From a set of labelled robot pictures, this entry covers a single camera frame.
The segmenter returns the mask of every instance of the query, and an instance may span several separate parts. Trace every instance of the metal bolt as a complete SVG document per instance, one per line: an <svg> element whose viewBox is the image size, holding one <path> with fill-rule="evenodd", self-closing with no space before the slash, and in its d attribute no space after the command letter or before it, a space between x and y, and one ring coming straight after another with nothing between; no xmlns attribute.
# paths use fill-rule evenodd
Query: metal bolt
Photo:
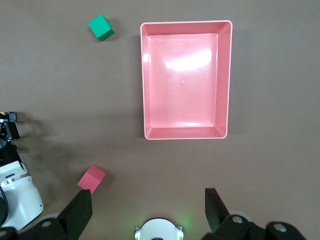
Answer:
<svg viewBox="0 0 320 240"><path fill-rule="evenodd" d="M41 227L46 228L49 227L51 225L50 221L45 221L44 223L41 224Z"/></svg>
<svg viewBox="0 0 320 240"><path fill-rule="evenodd" d="M285 233L285 232L287 231L286 227L283 226L283 225L280 224L280 223L276 223L276 224L274 224L273 226L274 226L274 228L275 228L276 230L278 230L279 232Z"/></svg>
<svg viewBox="0 0 320 240"><path fill-rule="evenodd" d="M233 216L232 220L236 223L236 224L242 224L244 221L242 221L242 218L239 216Z"/></svg>
<svg viewBox="0 0 320 240"><path fill-rule="evenodd" d="M7 233L8 232L6 230L0 231L0 237L7 235Z"/></svg>

